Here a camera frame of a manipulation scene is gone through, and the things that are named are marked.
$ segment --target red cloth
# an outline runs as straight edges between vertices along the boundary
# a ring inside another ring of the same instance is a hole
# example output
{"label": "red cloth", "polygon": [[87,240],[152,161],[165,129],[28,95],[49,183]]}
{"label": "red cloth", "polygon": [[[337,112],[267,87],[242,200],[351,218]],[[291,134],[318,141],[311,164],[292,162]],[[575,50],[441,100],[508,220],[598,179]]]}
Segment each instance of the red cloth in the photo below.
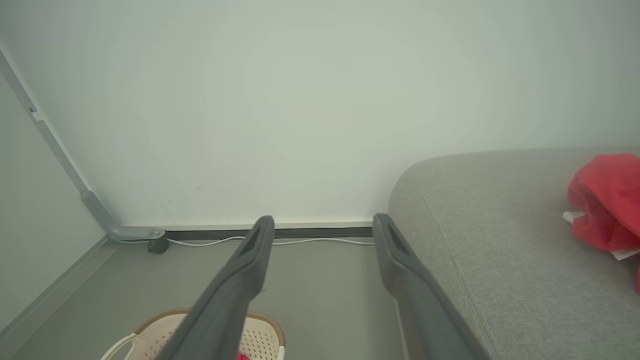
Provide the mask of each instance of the red cloth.
{"label": "red cloth", "polygon": [[[586,212],[573,233],[602,250],[640,247],[640,158],[597,155],[569,184],[569,203]],[[640,269],[638,273],[640,291]]]}

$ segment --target white cable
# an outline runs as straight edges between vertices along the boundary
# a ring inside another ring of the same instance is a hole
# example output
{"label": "white cable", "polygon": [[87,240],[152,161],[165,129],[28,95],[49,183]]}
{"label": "white cable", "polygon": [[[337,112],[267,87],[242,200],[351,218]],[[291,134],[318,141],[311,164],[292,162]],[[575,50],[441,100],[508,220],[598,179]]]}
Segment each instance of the white cable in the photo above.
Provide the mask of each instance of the white cable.
{"label": "white cable", "polygon": [[[209,246],[209,245],[215,245],[215,244],[223,243],[223,242],[229,241],[229,240],[241,240],[241,239],[244,239],[244,236],[231,236],[230,238],[225,238],[225,239],[222,239],[222,240],[217,240],[217,241],[213,241],[213,242],[205,243],[205,244],[192,244],[192,243],[186,243],[186,242],[183,242],[183,241],[178,241],[178,240],[169,239],[169,238],[165,238],[165,239],[167,239],[167,241],[170,241],[172,243],[176,243],[176,244],[179,244],[179,245],[202,247],[202,246]],[[302,244],[302,243],[308,243],[308,242],[318,241],[318,240],[340,241],[340,242],[343,242],[343,243],[352,243],[352,244],[357,244],[357,245],[375,245],[374,243],[369,243],[369,242],[360,242],[360,241],[347,240],[347,239],[337,239],[337,238],[304,239],[304,240],[287,241],[287,242],[283,242],[283,243],[274,242],[273,245]],[[140,243],[148,242],[148,240],[143,240],[143,241],[117,240],[117,241],[119,243],[124,243],[124,244],[140,244]]]}

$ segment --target floor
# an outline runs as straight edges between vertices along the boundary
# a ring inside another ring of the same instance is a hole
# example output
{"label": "floor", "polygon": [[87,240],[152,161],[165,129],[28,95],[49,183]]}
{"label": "floor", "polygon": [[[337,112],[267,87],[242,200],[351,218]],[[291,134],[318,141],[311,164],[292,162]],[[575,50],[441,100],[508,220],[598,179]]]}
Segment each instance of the floor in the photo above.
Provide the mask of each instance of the floor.
{"label": "floor", "polygon": [[[174,244],[162,255],[149,254],[144,244],[120,245],[12,360],[100,359],[145,320],[192,305],[238,244]],[[290,360],[403,358],[395,305],[380,281],[373,246],[274,247],[250,310],[280,322]]]}

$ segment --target gray sofa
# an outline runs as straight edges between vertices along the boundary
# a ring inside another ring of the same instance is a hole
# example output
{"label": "gray sofa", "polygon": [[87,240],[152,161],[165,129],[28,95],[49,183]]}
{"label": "gray sofa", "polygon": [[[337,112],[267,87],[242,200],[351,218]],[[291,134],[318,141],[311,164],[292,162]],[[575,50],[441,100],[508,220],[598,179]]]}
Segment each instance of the gray sofa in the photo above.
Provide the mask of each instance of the gray sofa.
{"label": "gray sofa", "polygon": [[637,259],[562,218],[574,173],[615,152],[640,146],[444,156],[398,180],[389,215],[493,359],[640,359]]}

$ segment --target white panel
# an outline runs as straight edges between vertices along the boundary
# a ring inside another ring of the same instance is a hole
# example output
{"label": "white panel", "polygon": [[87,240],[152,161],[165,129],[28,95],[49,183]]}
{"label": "white panel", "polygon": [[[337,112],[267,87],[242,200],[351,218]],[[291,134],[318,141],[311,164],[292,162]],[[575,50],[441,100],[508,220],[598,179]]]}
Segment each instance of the white panel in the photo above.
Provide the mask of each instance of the white panel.
{"label": "white panel", "polygon": [[21,0],[6,43],[125,225],[368,218],[416,161],[637,143],[640,2]]}
{"label": "white panel", "polygon": [[0,74],[0,331],[104,232]]}

